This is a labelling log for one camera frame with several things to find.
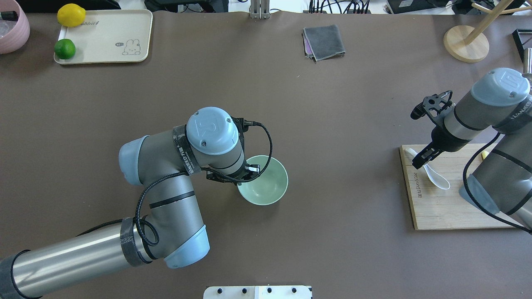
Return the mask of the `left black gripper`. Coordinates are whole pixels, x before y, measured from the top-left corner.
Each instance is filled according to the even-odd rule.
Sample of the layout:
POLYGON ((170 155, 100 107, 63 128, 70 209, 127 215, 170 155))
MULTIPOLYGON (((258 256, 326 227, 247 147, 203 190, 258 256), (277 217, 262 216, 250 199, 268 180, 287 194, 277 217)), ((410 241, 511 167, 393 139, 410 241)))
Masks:
POLYGON ((231 182, 241 184, 251 182, 260 176, 260 165, 243 164, 242 167, 232 174, 223 174, 220 169, 207 168, 207 179, 217 182, 231 182))

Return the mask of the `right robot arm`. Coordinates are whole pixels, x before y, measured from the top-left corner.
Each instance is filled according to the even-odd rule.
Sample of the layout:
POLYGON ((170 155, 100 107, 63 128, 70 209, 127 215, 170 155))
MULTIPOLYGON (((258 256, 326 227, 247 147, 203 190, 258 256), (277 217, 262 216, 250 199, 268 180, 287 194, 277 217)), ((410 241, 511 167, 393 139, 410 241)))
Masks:
POLYGON ((503 213, 515 227, 531 233, 532 157, 531 85, 520 72, 496 68, 473 84, 458 102, 452 91, 424 98, 412 119, 427 115, 433 122, 431 142, 413 159, 422 168, 443 152, 457 152, 487 127, 497 135, 495 147, 468 174, 463 170, 463 199, 494 219, 503 213))

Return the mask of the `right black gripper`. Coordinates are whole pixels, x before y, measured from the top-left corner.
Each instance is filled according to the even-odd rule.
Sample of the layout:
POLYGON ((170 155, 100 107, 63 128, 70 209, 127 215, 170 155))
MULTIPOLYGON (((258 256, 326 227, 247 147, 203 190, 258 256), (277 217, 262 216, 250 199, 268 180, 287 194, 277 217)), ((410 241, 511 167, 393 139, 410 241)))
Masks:
POLYGON ((444 126, 437 125, 431 132, 432 141, 412 159, 412 166, 422 168, 429 161, 437 158, 441 152, 457 152, 470 140, 455 137, 444 126))

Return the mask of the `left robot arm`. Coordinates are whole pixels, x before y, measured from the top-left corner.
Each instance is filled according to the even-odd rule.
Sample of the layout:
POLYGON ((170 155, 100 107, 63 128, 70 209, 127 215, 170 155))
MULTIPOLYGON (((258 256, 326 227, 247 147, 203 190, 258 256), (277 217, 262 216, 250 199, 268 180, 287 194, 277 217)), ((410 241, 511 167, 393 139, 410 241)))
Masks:
POLYGON ((251 126, 264 125, 206 107, 184 125, 124 144, 121 171, 131 185, 144 186, 134 216, 3 259, 2 299, 38 299, 157 259, 175 269, 205 257, 210 245, 190 178, 206 172, 235 185, 257 179, 266 167, 246 161, 243 133, 251 126))

